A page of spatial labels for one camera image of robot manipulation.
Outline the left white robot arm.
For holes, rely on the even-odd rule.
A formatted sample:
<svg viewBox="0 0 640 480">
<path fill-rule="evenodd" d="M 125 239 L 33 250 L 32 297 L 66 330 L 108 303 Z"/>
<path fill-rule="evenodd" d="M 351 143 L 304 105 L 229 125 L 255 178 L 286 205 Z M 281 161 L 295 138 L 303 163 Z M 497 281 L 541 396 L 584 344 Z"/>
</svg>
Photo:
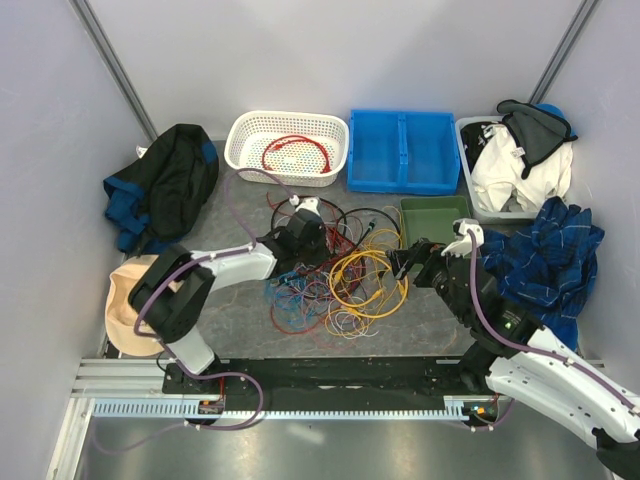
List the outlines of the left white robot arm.
<svg viewBox="0 0 640 480">
<path fill-rule="evenodd" d="M 288 222 L 254 244 L 212 252 L 173 245 L 137 281 L 128 303 L 186 370 L 185 382 L 208 393 L 219 382 L 216 354 L 197 328 L 209 294 L 233 285 L 278 278 L 300 263 L 328 258 L 326 226 L 321 216 L 300 208 Z"/>
</svg>

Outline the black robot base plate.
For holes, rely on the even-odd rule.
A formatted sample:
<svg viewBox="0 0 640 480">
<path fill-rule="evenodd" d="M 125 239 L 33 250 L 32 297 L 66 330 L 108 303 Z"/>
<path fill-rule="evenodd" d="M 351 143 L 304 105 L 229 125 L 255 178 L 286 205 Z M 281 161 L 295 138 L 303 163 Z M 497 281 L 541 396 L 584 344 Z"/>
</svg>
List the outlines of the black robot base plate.
<svg viewBox="0 0 640 480">
<path fill-rule="evenodd" d="M 196 380 L 175 364 L 166 367 L 165 394 L 242 396 L 264 405 L 282 394 L 363 391 L 380 397 L 489 396 L 494 393 L 479 380 L 464 374 L 454 357 L 327 357 L 230 359 L 214 366 L 216 373 L 239 372 L 253 377 L 262 390 L 239 378 Z"/>
</svg>

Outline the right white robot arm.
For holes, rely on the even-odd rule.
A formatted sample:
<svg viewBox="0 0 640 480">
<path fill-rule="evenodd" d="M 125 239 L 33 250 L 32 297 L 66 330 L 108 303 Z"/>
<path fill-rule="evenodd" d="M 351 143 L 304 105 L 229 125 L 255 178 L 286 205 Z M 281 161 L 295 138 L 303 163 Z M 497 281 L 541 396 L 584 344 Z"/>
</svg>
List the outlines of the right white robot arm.
<svg viewBox="0 0 640 480">
<path fill-rule="evenodd" d="M 520 402 L 571 431 L 621 479 L 639 476 L 639 396 L 565 345 L 532 313 L 498 292 L 476 256 L 420 240 L 386 253 L 402 280 L 431 288 L 469 329 L 473 345 L 458 368 L 467 392 L 486 388 Z"/>
</svg>

